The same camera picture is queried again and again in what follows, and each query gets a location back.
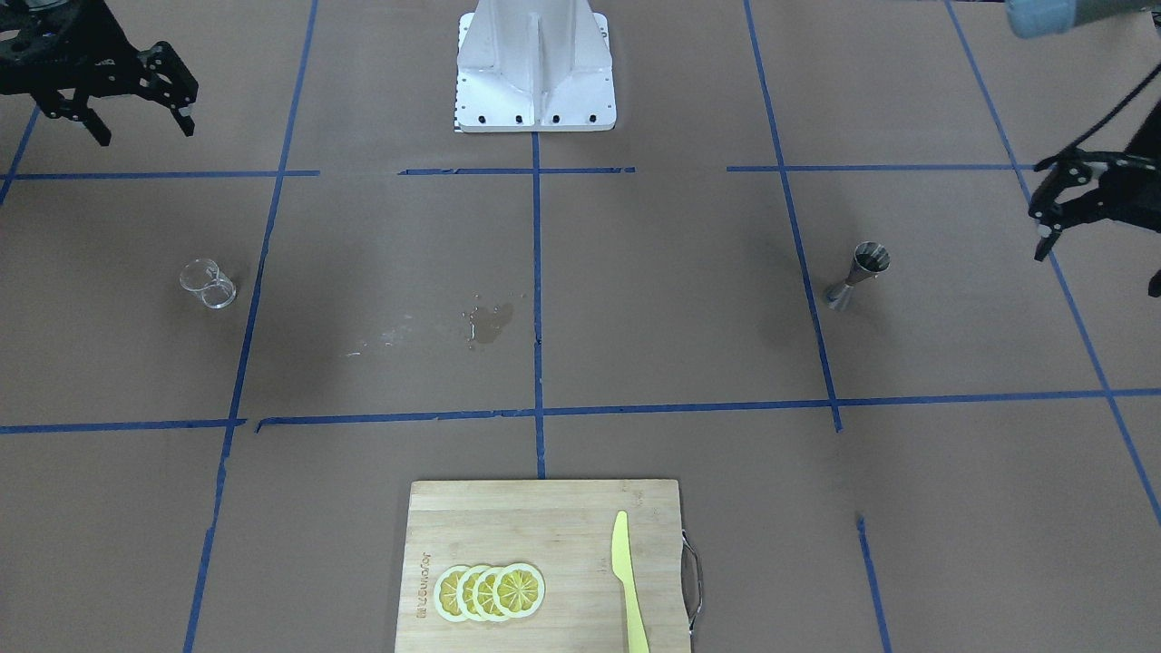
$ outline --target metal jigger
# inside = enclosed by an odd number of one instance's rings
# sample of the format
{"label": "metal jigger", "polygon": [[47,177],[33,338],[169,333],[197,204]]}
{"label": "metal jigger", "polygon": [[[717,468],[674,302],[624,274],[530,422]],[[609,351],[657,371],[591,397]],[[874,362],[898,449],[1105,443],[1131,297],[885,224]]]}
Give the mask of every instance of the metal jigger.
{"label": "metal jigger", "polygon": [[835,310],[846,310],[846,304],[851,303],[851,294],[854,293],[854,285],[859,281],[873,279],[886,272],[890,265],[890,254],[887,247],[870,241],[859,243],[854,247],[854,260],[851,261],[851,272],[846,279],[827,288],[827,306]]}

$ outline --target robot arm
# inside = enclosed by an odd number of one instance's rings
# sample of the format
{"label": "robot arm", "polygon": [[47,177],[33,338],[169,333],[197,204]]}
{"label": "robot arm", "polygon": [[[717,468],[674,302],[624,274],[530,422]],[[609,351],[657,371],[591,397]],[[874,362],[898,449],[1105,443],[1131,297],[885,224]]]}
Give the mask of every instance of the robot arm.
{"label": "robot arm", "polygon": [[[1141,9],[1142,0],[1007,0],[1008,20],[1017,36],[1030,38],[1065,33],[1108,16]],[[1161,103],[1123,152],[1088,152],[1080,148],[1120,113],[1161,73],[1158,65],[1101,122],[1037,164],[1048,175],[1032,194],[1027,214],[1039,224],[1036,260],[1044,260],[1066,229],[1115,220],[1161,234]],[[1083,195],[1059,202],[1069,188],[1096,184]],[[1161,297],[1161,272],[1149,281],[1151,296]]]}
{"label": "robot arm", "polygon": [[[27,93],[50,119],[79,122],[101,145],[109,128],[89,98],[137,95],[170,109],[186,136],[197,80],[166,42],[138,51],[104,0],[0,0],[0,94]],[[65,98],[62,89],[73,89]]]}

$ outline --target water spill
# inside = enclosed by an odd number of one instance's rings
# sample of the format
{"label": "water spill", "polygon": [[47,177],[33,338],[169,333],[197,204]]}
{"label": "water spill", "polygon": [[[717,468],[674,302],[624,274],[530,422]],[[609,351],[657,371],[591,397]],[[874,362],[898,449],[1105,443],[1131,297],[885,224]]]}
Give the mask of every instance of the water spill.
{"label": "water spill", "polygon": [[512,322],[514,313],[515,309],[510,303],[492,308],[478,306],[473,308],[471,313],[468,314],[468,324],[471,325],[471,336],[468,340],[482,345],[495,343],[504,328]]}

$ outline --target knife blade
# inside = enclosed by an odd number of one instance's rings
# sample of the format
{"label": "knife blade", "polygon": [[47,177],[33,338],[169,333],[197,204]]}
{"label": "knife blade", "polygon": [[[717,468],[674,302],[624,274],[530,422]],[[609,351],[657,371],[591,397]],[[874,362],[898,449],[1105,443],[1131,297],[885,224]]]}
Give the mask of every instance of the knife blade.
{"label": "knife blade", "polygon": [[629,552],[629,515],[625,510],[616,514],[613,522],[613,574],[625,588],[625,620],[629,633],[629,653],[649,653],[646,624],[641,619],[637,604],[637,587],[633,581],[633,555]]}

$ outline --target wooden cutting board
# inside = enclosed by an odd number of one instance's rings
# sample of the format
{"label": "wooden cutting board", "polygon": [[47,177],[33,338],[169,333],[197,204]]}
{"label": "wooden cutting board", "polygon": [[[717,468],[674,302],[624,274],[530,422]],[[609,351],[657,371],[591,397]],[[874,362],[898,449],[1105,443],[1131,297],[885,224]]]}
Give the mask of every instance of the wooden cutting board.
{"label": "wooden cutting board", "polygon": [[[650,653],[690,653],[677,481],[419,481],[411,486],[396,653],[623,653],[625,600],[612,572],[619,510]],[[505,623],[450,623],[435,580],[454,565],[528,562],[540,609]]]}

